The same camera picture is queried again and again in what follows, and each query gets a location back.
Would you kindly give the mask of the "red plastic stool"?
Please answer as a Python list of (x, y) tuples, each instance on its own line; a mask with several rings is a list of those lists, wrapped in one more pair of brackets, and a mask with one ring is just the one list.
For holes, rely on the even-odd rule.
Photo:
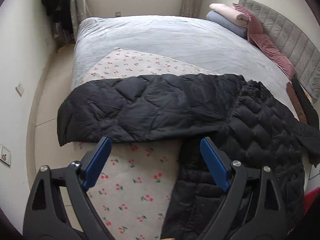
[(304, 196), (304, 214), (308, 212), (310, 207), (312, 206), (313, 202), (317, 199), (319, 196), (320, 188), (317, 187), (308, 194)]

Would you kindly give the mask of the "white wall socket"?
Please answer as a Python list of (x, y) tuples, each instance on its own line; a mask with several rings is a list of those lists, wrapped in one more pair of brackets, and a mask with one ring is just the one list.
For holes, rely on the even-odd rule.
[(19, 94), (19, 96), (22, 96), (24, 93), (24, 85), (19, 82), (18, 85), (15, 87), (17, 93)]

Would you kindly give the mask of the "grey padded headboard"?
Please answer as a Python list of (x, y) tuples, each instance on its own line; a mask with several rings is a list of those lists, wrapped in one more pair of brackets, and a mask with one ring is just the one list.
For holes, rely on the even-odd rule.
[(313, 102), (319, 99), (320, 53), (294, 23), (277, 11), (254, 0), (239, 0), (253, 12), (278, 50), (294, 65), (296, 76)]

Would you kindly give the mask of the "brown garment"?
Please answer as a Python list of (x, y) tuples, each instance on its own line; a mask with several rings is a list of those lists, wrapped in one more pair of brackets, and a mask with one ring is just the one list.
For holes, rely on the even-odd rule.
[(292, 105), (293, 105), (293, 107), (294, 107), (294, 109), (295, 109), (295, 111), (297, 113), (298, 120), (300, 122), (306, 124), (307, 123), (306, 115), (305, 115), (305, 113), (303, 111), (303, 108), (302, 108), (302, 106), (300, 104), (300, 101), (297, 98), (297, 95), (295, 93), (295, 90), (294, 90), (293, 85), (292, 85), (291, 82), (288, 82), (286, 84), (286, 92), (287, 92), (287, 94), (288, 94), (288, 96), (290, 98), (290, 101), (291, 101), (291, 103), (292, 103)]

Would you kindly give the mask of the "pink velvet pillow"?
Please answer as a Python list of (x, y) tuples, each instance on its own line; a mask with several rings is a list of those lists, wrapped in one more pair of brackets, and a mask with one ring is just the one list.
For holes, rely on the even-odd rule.
[(291, 80), (296, 73), (292, 62), (274, 45), (270, 37), (264, 32), (263, 26), (258, 18), (253, 14), (253, 12), (240, 4), (233, 3), (233, 7), (237, 11), (242, 12), (249, 19), (247, 25), (248, 42), (257, 46), (284, 72), (287, 78)]

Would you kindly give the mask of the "wall switch with sticker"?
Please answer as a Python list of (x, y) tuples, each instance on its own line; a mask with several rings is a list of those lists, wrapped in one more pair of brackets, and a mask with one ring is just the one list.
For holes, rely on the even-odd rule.
[(1, 156), (1, 161), (3, 161), (8, 166), (11, 165), (11, 152), (2, 144), (0, 146), (0, 156)]

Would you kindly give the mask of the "patterned grey curtain left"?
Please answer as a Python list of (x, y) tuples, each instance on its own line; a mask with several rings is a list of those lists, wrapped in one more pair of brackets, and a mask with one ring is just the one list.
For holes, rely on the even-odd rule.
[(74, 40), (76, 41), (81, 22), (89, 17), (92, 17), (92, 0), (71, 0), (70, 10)]

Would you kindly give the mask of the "black fleece garment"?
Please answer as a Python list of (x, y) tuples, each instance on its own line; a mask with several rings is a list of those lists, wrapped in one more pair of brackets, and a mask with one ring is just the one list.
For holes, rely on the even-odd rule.
[(319, 130), (318, 114), (312, 106), (310, 100), (307, 98), (302, 86), (300, 85), (295, 76), (291, 79), (291, 83), (295, 90), (296, 96), (300, 102), (302, 110), (304, 111), (308, 125), (313, 126), (314, 128)]

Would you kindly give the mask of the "dark clothes hanging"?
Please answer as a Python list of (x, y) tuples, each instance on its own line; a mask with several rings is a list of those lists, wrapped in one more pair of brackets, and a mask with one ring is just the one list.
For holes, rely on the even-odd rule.
[(47, 16), (52, 20), (53, 37), (64, 44), (74, 41), (71, 0), (41, 0)]

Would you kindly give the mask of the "black quilted puffer jacket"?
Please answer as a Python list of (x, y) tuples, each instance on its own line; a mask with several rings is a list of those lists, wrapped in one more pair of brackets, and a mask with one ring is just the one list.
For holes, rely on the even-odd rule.
[(98, 142), (103, 136), (115, 143), (182, 141), (163, 238), (201, 238), (223, 201), (200, 154), (204, 137), (246, 167), (272, 168), (289, 227), (303, 217), (303, 153), (319, 163), (319, 130), (299, 122), (262, 83), (234, 74), (84, 83), (58, 110), (59, 144)]

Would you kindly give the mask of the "folded cream blanket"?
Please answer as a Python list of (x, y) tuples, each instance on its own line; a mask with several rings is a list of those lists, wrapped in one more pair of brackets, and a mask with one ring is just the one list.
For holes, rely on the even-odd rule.
[(249, 17), (246, 14), (228, 7), (225, 4), (212, 3), (209, 7), (237, 26), (246, 27), (249, 23)]

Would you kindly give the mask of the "light blue bed sheet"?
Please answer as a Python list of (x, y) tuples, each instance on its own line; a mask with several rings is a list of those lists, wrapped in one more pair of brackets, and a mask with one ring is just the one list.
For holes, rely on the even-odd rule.
[(169, 57), (215, 74), (260, 81), (295, 114), (286, 92), (287, 76), (246, 39), (208, 20), (177, 16), (87, 18), (79, 26), (71, 88), (114, 48)]

